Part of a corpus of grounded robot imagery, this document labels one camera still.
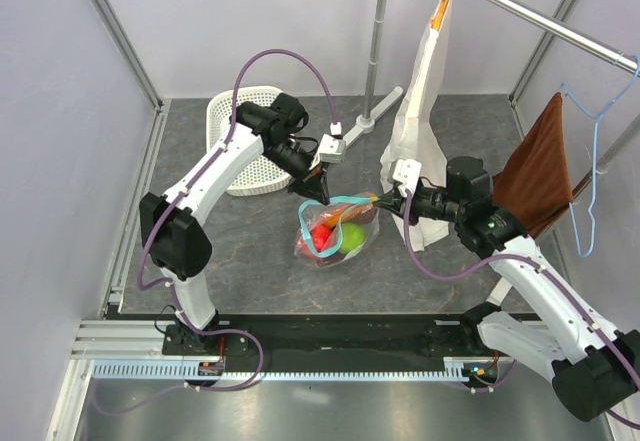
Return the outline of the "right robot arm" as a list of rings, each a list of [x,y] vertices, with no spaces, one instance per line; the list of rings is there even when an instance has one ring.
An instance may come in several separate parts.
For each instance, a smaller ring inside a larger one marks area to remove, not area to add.
[[[421,219],[453,225],[461,243],[526,300],[548,331],[509,315],[496,301],[464,313],[458,342],[467,353],[487,348],[506,354],[548,381],[561,404],[589,422],[639,391],[639,333],[622,332],[590,306],[541,253],[507,209],[492,199],[482,160],[451,159],[442,186],[427,186],[421,165],[397,159],[389,192],[375,204],[397,216],[408,232]]]

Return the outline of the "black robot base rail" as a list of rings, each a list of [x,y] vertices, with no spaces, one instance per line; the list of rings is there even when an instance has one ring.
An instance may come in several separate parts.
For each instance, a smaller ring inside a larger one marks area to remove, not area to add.
[[[166,329],[164,355],[221,355],[233,372],[252,372],[264,350],[264,373],[401,373],[436,371],[444,359],[491,361],[494,352],[482,347],[457,314],[377,315],[240,315],[219,319],[217,330],[237,334],[201,336],[180,322]]]

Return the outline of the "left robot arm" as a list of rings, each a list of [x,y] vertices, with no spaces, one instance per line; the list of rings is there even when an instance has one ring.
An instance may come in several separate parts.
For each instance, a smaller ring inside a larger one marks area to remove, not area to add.
[[[203,225],[239,174],[265,157],[291,176],[290,191],[329,203],[326,164],[294,139],[309,120],[298,99],[281,93],[267,107],[244,102],[235,115],[235,124],[182,180],[162,195],[146,193],[139,204],[143,257],[173,290],[178,316],[188,325],[185,343],[198,354],[211,353],[220,339],[204,273],[213,248]]]

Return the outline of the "orange papaya slice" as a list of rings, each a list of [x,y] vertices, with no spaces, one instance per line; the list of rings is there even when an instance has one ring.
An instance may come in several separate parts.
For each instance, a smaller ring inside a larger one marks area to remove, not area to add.
[[[377,213],[378,209],[371,203],[338,205],[323,211],[320,222],[329,228],[336,227],[339,222],[362,225],[372,222]]]

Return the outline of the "clear zip top bag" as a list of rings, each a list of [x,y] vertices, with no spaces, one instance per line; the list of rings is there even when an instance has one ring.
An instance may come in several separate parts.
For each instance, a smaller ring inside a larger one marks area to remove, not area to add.
[[[320,215],[323,211],[327,209],[331,209],[334,206],[345,205],[345,204],[355,204],[355,205],[361,205],[361,204],[367,204],[367,203],[373,204],[376,198],[377,196],[372,193],[363,193],[363,194],[357,194],[352,196],[341,195],[341,196],[331,197],[330,203],[328,205],[321,205],[319,202],[312,201],[312,200],[304,201],[299,206],[297,211],[299,226],[298,226],[298,231],[297,231],[295,243],[294,243],[294,251],[293,251],[294,256],[298,258],[300,261],[308,265],[318,267],[318,268],[326,268],[326,267],[344,263],[361,254],[366,248],[368,248],[372,244],[373,241],[376,240],[379,234],[379,210],[375,219],[372,222],[361,225],[364,227],[367,234],[366,242],[359,249],[352,251],[349,254],[341,254],[339,252],[339,248],[342,244],[342,239],[343,239],[342,225],[344,223],[339,222],[336,227],[332,228],[333,234],[331,239],[331,246],[332,246],[331,251],[333,252],[333,255],[331,256],[328,256],[328,254],[330,253],[329,250],[327,250],[325,253],[319,254],[318,258],[312,258],[310,256],[311,252],[315,253],[315,250],[313,248],[312,241],[311,241],[311,230],[315,226],[322,224],[320,222]]]

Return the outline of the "red apple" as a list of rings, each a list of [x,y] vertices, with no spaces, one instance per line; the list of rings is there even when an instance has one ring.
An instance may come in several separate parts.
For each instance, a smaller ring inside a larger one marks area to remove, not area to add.
[[[315,253],[310,253],[312,258],[318,258],[319,254],[325,253],[327,250],[330,251],[328,256],[333,255],[333,252],[331,251],[332,234],[333,229],[325,224],[319,224],[311,230],[311,241],[315,250]]]

